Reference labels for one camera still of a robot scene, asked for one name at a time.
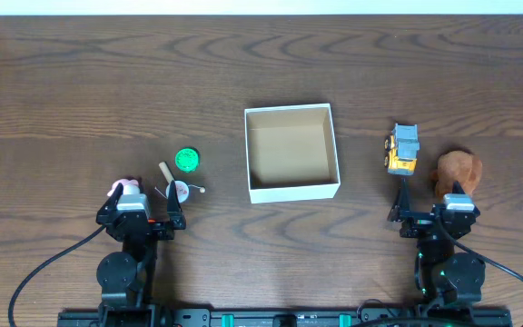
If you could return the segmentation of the green round toy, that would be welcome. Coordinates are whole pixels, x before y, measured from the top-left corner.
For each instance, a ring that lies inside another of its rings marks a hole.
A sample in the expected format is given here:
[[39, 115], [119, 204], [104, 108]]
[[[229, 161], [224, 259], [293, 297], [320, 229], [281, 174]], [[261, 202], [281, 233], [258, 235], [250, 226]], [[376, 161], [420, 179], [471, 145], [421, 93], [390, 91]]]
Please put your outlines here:
[[200, 155], [191, 147], [184, 147], [175, 155], [176, 166], [185, 173], [194, 172], [200, 164]]

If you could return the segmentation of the brown plush toy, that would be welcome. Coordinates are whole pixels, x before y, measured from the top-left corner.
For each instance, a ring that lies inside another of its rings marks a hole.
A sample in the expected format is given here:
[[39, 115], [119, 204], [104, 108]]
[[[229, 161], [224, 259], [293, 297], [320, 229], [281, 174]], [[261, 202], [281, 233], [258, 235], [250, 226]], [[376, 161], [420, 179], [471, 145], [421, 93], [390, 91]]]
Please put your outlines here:
[[458, 182], [463, 191], [471, 196], [477, 189], [483, 173], [483, 163], [475, 155], [464, 151], [451, 151], [438, 159], [437, 168], [431, 173], [437, 198], [450, 193]]

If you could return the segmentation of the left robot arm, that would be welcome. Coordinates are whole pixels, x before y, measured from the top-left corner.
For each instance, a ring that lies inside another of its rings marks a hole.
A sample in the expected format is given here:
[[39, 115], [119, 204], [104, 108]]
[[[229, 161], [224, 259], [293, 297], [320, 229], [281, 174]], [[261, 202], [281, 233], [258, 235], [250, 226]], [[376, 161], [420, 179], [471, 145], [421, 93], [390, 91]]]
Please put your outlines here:
[[170, 241], [175, 231], [186, 228], [176, 182], [168, 186], [166, 221], [151, 218], [144, 193], [125, 193], [124, 188], [118, 183], [96, 215], [96, 222], [122, 244], [122, 250], [105, 256], [96, 270], [102, 288], [97, 324], [172, 326], [172, 312], [151, 300], [158, 242]]

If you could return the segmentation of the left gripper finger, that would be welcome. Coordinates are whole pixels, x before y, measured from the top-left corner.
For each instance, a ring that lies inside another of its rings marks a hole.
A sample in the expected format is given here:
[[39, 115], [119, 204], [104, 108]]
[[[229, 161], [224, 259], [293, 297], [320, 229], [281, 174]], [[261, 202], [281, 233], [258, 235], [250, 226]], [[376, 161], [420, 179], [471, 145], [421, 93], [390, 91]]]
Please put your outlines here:
[[171, 220], [183, 219], [183, 210], [178, 200], [176, 182], [174, 180], [169, 183], [169, 191], [167, 193], [167, 213]]
[[103, 206], [99, 210], [99, 214], [110, 214], [111, 212], [115, 211], [118, 200], [120, 199], [122, 194], [123, 194], [123, 184], [118, 183], [114, 187], [112, 194], [108, 197], [106, 202], [103, 204]]

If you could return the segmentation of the yellow grey toy truck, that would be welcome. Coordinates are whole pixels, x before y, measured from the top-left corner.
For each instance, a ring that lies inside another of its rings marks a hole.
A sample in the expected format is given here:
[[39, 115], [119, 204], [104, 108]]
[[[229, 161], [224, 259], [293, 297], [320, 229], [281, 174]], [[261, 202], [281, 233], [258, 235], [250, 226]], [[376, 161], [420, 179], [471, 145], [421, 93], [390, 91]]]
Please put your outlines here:
[[384, 142], [384, 166], [390, 174], [411, 176], [417, 165], [420, 149], [418, 126], [395, 124]]

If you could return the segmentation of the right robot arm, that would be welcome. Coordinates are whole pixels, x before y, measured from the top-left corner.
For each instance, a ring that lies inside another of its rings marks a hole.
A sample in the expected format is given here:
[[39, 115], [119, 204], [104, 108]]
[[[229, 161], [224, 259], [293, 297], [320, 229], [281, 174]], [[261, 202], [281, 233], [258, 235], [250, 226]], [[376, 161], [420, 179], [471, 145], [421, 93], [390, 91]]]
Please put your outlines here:
[[414, 309], [419, 317], [447, 317], [469, 311], [481, 300], [485, 263], [470, 253], [456, 253], [455, 241], [470, 233], [480, 211], [459, 183], [428, 213], [411, 209], [406, 178], [391, 206], [388, 220], [400, 223], [400, 237], [417, 240], [414, 278], [423, 302]]

